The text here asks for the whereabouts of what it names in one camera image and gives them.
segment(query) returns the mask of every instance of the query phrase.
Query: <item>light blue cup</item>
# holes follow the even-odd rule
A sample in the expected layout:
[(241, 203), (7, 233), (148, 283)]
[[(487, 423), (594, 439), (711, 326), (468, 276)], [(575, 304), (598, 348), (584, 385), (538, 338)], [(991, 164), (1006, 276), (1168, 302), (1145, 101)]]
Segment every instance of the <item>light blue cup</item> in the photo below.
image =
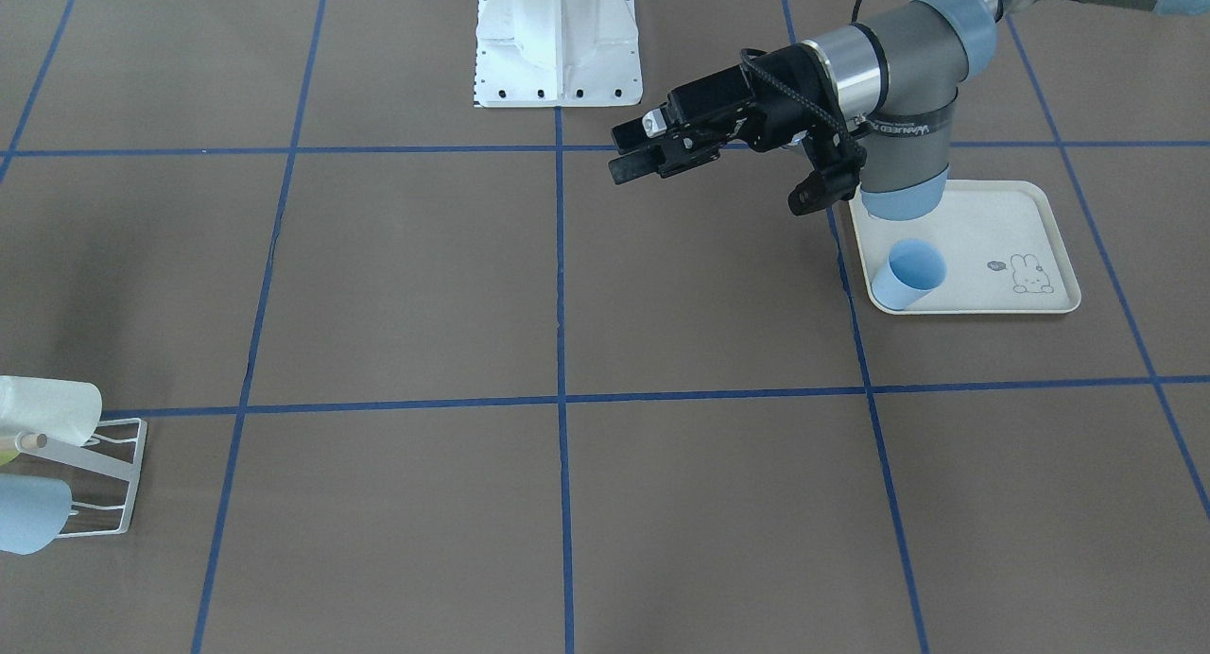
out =
[(67, 482), (0, 474), (0, 550), (38, 552), (63, 530), (70, 515)]
[(870, 289), (887, 309), (901, 311), (945, 281), (945, 258), (922, 240), (901, 240), (874, 275)]

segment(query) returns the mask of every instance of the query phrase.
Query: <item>robotic arm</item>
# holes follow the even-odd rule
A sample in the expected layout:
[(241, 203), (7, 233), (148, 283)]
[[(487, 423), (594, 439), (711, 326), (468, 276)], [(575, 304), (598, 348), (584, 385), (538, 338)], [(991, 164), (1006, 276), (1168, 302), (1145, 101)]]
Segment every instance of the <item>robotic arm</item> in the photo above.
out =
[[(668, 102), (613, 127), (622, 184), (670, 177), (716, 160), (731, 140), (756, 151), (802, 145), (814, 171), (790, 194), (805, 214), (853, 197), (881, 218), (933, 210), (949, 173), (957, 85), (996, 50), (996, 22), (1037, 0), (912, 0), (668, 93)], [(1210, 0), (1072, 0), (1197, 15)]]

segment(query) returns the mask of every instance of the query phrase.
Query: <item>white tray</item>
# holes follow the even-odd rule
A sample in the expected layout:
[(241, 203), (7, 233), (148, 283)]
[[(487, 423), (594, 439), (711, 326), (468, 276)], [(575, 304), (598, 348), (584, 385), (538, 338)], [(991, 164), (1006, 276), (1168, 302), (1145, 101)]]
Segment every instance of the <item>white tray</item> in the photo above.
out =
[[(869, 214), (860, 193), (848, 207), (865, 289), (887, 314), (1067, 314), (1079, 306), (1050, 202), (1028, 182), (950, 179), (940, 205), (908, 222)], [(933, 243), (949, 272), (937, 289), (895, 311), (874, 298), (870, 282), (904, 239)]]

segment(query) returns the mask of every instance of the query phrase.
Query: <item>bunny drawing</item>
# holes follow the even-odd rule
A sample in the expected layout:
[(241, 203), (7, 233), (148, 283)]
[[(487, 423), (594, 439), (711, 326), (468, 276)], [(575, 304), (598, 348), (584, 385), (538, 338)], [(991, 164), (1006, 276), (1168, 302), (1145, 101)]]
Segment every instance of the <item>bunny drawing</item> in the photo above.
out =
[(1013, 291), (1014, 292), (1054, 292), (1050, 285), (1050, 276), (1042, 270), (1036, 254), (1013, 256)]

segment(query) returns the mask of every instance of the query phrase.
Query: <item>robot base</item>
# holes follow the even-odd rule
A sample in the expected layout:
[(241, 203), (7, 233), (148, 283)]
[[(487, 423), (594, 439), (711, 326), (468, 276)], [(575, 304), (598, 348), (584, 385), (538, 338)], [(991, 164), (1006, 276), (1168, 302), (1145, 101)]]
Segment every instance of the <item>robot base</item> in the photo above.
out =
[(643, 98), (634, 0), (479, 0), (476, 38), (476, 107)]
[[(935, 210), (906, 222), (869, 214), (860, 194), (848, 206), (866, 292), (887, 314), (1067, 314), (1079, 306), (1050, 202), (1033, 184), (951, 179)], [(947, 274), (933, 292), (892, 310), (874, 297), (872, 282), (905, 239), (937, 248)]]

